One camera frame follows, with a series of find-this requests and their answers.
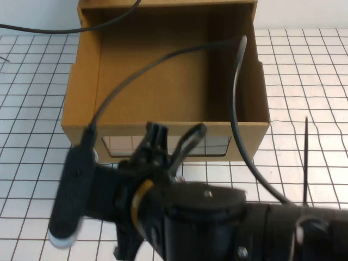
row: black plastic part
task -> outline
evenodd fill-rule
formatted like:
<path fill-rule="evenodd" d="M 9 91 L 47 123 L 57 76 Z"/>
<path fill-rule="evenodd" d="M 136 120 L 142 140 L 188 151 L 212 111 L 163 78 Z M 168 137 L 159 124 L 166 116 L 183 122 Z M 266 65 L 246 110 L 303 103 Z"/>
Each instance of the black plastic part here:
<path fill-rule="evenodd" d="M 165 218 L 166 261 L 223 261 L 232 255 L 236 221 L 195 223 Z"/>
<path fill-rule="evenodd" d="M 331 222 L 331 236 L 333 250 L 337 254 L 348 257 L 348 222 L 347 220 L 335 220 Z"/>
<path fill-rule="evenodd" d="M 263 261 L 265 223 L 269 205 L 248 204 L 240 225 L 236 228 L 233 245 L 233 257 L 230 260 L 241 260 L 239 249 L 245 249 L 244 261 Z"/>
<path fill-rule="evenodd" d="M 168 128 L 166 126 L 148 122 L 145 137 L 130 157 L 129 165 L 147 163 L 167 169 L 169 164 L 167 136 Z"/>
<path fill-rule="evenodd" d="M 343 261 L 348 260 L 347 254 L 335 251 L 335 242 L 330 234 L 325 234 L 313 227 L 304 229 L 304 242 L 302 247 L 295 245 L 292 254 L 294 232 L 296 222 L 300 217 L 316 217 L 327 223 L 337 220 L 345 220 L 348 223 L 348 212 L 343 210 L 308 208 L 291 205 L 270 205 L 266 235 L 264 241 L 264 259 L 269 261 L 293 260 L 293 261 Z"/>
<path fill-rule="evenodd" d="M 245 192 L 239 189 L 214 187 L 202 183 L 176 183 L 168 188 L 165 200 L 171 206 L 170 215 L 185 210 L 192 215 L 197 213 L 197 220 L 206 219 L 200 212 L 228 210 L 223 215 L 239 215 L 246 205 Z"/>
<path fill-rule="evenodd" d="M 134 261 L 136 253 L 144 242 L 141 236 L 130 236 L 121 226 L 116 227 L 118 246 L 114 256 L 117 260 Z"/>
<path fill-rule="evenodd" d="M 84 214 L 109 222 L 120 221 L 123 199 L 132 180 L 121 170 L 97 165 Z"/>
<path fill-rule="evenodd" d="M 49 221 L 54 237 L 65 239 L 76 232 L 85 212 L 94 168 L 92 150 L 79 146 L 69 151 Z"/>

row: black wire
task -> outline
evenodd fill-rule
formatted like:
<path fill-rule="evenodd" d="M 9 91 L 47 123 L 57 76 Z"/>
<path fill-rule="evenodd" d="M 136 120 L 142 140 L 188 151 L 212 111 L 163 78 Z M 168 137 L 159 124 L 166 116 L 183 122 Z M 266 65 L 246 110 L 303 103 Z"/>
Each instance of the black wire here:
<path fill-rule="evenodd" d="M 269 191 L 276 199 L 278 199 L 283 204 L 292 204 L 290 200 L 288 200 L 286 197 L 284 197 L 282 194 L 280 194 L 268 181 L 261 175 L 261 173 L 256 169 L 255 165 L 251 161 L 250 157 L 248 156 L 248 153 L 244 147 L 244 144 L 242 142 L 241 135 L 239 133 L 239 127 L 238 127 L 238 119 L 237 119 L 237 112 L 235 108 L 235 97 L 236 97 L 236 89 L 237 89 L 237 82 L 238 82 L 238 75 L 241 69 L 241 65 L 243 62 L 243 56 L 246 48 L 246 36 L 243 36 L 240 42 L 240 45 L 238 47 L 237 56 L 235 59 L 235 73 L 233 77 L 233 87 L 232 87 L 232 95 L 231 95 L 231 102 L 230 102 L 230 117 L 231 117 L 231 128 L 234 136 L 235 143 L 238 147 L 238 150 L 240 152 L 240 155 L 242 156 L 243 160 L 245 161 L 245 164 L 251 171 L 251 173 L 255 176 L 256 180 L 261 183 L 261 185 Z"/>
<path fill-rule="evenodd" d="M 196 52 L 200 51 L 203 49 L 217 49 L 217 48 L 223 48 L 227 46 L 233 46 L 236 44 L 236 38 L 235 39 L 229 39 L 225 41 L 216 41 L 216 42 L 211 42 L 211 43 L 206 43 L 204 45 L 200 46 L 195 46 L 195 47 L 190 47 L 186 48 L 180 51 L 175 51 L 172 53 L 169 53 L 158 60 L 146 65 L 139 71 L 134 72 L 130 76 L 128 76 L 125 80 L 123 80 L 122 83 L 120 83 L 109 95 L 108 97 L 103 101 L 103 103 L 100 105 L 96 113 L 94 114 L 92 121 L 90 123 L 90 128 L 96 129 L 97 121 L 99 118 L 102 116 L 104 113 L 105 109 L 107 106 L 110 104 L 110 102 L 132 81 L 137 79 L 139 76 L 147 72 L 148 70 L 154 68 L 156 65 L 159 65 L 173 57 L 176 57 L 181 54 L 185 53 L 190 53 L 190 52 Z M 241 42 L 239 44 L 238 52 L 237 52 L 237 57 L 236 57 L 236 69 L 235 69 L 235 74 L 233 74 L 233 87 L 232 87 L 232 97 L 231 97 L 231 102 L 230 102 L 230 116 L 231 116 L 231 127 L 232 127 L 232 132 L 234 136 L 234 140 L 237 144 L 238 150 L 245 161 L 246 165 L 250 169 L 251 173 L 255 176 L 256 180 L 261 183 L 265 187 L 266 190 L 268 190 L 273 196 L 275 196 L 276 199 L 278 199 L 282 203 L 291 203 L 290 200 L 288 200 L 286 197 L 284 197 L 282 194 L 280 194 L 275 188 L 271 186 L 271 184 L 268 183 L 268 181 L 260 174 L 260 172 L 256 169 L 255 165 L 252 163 L 250 157 L 248 156 L 246 149 L 244 147 L 244 144 L 242 142 L 240 133 L 239 133 L 239 128 L 238 128 L 238 120 L 237 120 L 237 112 L 235 108 L 235 93 L 236 93 L 236 88 L 237 88 L 237 81 L 238 81 L 238 75 L 240 72 L 241 64 L 243 62 L 243 56 L 246 48 L 246 36 L 243 36 L 241 38 Z"/>
<path fill-rule="evenodd" d="M 303 155 L 303 205 L 307 206 L 307 186 L 308 186 L 308 118 L 304 126 L 304 155 Z"/>
<path fill-rule="evenodd" d="M 203 45 L 189 47 L 189 48 L 186 48 L 186 49 L 175 51 L 175 52 L 169 53 L 169 54 L 167 54 L 167 55 L 157 59 L 156 61 L 153 61 L 152 63 L 146 65 L 145 67 L 143 67 L 139 71 L 136 71 L 136 72 L 132 73 L 125 80 L 123 80 L 123 82 L 120 83 L 108 95 L 108 97 L 103 101 L 103 103 L 100 105 L 100 107 L 98 108 L 98 110 L 94 114 L 94 117 L 93 117 L 93 119 L 92 119 L 92 121 L 90 123 L 90 126 L 95 128 L 95 126 L 97 124 L 97 121 L 99 120 L 99 118 L 104 113 L 106 107 L 116 97 L 116 95 L 118 95 L 123 90 L 123 88 L 125 88 L 128 84 L 130 84 L 132 81 L 137 79 L 139 76 L 141 76 L 142 74 L 144 74 L 148 70 L 154 68 L 156 65 L 159 65 L 159 64 L 161 64 L 161 63 L 163 63 L 163 62 L 165 62 L 165 61 L 167 61 L 167 60 L 169 60 L 169 59 L 171 59 L 173 57 L 181 55 L 181 54 L 190 53 L 190 52 L 197 52 L 197 51 L 204 50 L 204 49 L 218 49 L 218 48 L 223 48 L 223 47 L 227 47 L 227 46 L 232 46 L 232 45 L 235 45 L 236 42 L 238 42 L 236 40 L 237 40 L 237 38 L 229 39 L 229 40 L 225 40 L 225 41 L 210 42 L 210 43 L 205 43 Z"/>
<path fill-rule="evenodd" d="M 140 2 L 141 0 L 136 0 L 135 4 L 131 8 L 129 8 L 124 14 L 114 19 L 111 19 L 110 21 L 107 21 L 105 23 L 101 23 L 91 27 L 68 29 L 68 30 L 44 30 L 44 29 L 32 29 L 32 28 L 19 27 L 19 26 L 10 26 L 8 24 L 0 24 L 0 28 L 27 32 L 27 33 L 35 33 L 35 34 L 74 34 L 74 33 L 82 33 L 82 32 L 91 31 L 91 30 L 99 30 L 99 29 L 102 29 L 103 27 L 110 26 L 114 23 L 120 22 L 121 20 L 126 18 L 138 7 Z"/>

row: white grid surface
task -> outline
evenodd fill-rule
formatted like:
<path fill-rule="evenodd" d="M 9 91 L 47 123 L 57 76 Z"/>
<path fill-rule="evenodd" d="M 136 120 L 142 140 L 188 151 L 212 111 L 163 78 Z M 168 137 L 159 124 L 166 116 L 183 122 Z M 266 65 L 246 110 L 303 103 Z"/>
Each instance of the white grid surface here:
<path fill-rule="evenodd" d="M 0 260 L 114 260 L 115 225 L 85 219 L 78 241 L 58 250 L 47 224 L 70 142 L 60 126 L 79 37 L 0 36 Z M 257 30 L 271 127 L 254 163 L 281 193 L 302 200 L 309 118 L 311 206 L 348 208 L 348 29 Z M 187 181 L 242 188 L 276 200 L 244 163 L 184 164 Z M 143 244 L 137 260 L 160 260 Z"/>

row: open cardboard box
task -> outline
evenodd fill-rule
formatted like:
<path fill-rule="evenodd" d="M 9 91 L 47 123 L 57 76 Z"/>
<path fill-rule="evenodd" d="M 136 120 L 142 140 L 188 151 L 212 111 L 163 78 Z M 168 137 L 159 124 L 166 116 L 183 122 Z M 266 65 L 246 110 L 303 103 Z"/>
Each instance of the open cardboard box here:
<path fill-rule="evenodd" d="M 80 0 L 83 27 L 125 12 L 133 0 Z M 237 91 L 241 135 L 253 156 L 269 127 L 262 64 L 253 17 L 255 1 L 142 0 L 135 13 L 104 30 L 81 33 L 70 72 L 62 127 L 73 144 L 102 101 L 123 79 L 164 54 L 247 35 Z M 207 138 L 188 161 L 241 160 L 228 116 L 231 68 L 236 48 L 175 57 L 126 87 L 97 125 L 100 162 L 126 158 L 145 134 L 147 121 L 169 126 L 169 151 L 191 126 L 204 122 Z"/>

